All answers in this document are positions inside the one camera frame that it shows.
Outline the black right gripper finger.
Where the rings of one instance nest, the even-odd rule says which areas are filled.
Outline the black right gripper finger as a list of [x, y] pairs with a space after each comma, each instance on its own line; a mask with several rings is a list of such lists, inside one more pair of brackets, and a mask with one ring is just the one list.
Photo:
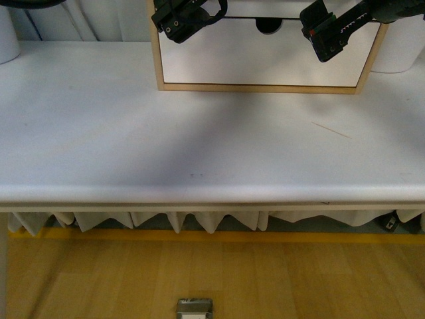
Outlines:
[[327, 62], [343, 51], [350, 36], [361, 27], [377, 21], [383, 24], [424, 14], [421, 0], [360, 1], [336, 17], [323, 1], [314, 1], [299, 14], [303, 36], [311, 43], [320, 62]]

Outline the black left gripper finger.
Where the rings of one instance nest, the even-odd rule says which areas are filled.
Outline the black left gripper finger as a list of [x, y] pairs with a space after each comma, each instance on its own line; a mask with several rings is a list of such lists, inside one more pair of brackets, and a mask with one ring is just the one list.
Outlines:
[[223, 19], [228, 11], [228, 1], [218, 1], [220, 9], [211, 16], [202, 5], [206, 1], [154, 1], [151, 17], [159, 33], [174, 43], [181, 44], [201, 29]]

